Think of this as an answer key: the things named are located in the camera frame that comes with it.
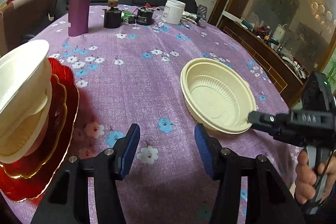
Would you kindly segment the person's right hand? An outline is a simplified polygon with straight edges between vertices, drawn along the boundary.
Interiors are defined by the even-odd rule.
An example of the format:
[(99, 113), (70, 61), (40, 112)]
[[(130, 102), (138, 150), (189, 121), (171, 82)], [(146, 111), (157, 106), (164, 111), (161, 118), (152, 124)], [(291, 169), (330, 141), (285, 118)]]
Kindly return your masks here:
[[(317, 176), (314, 170), (310, 169), (308, 166), (308, 156), (307, 153), (302, 150), (298, 155), (298, 164), (295, 168), (297, 178), (295, 180), (295, 198), (300, 204), (305, 204), (308, 200), (311, 200), (315, 195), (314, 184), (317, 181)], [(322, 200), (324, 201), (331, 193), (333, 186), (335, 184), (335, 153), (333, 154), (329, 165), (327, 167), (327, 181), (325, 184), (325, 189), (322, 194)]]

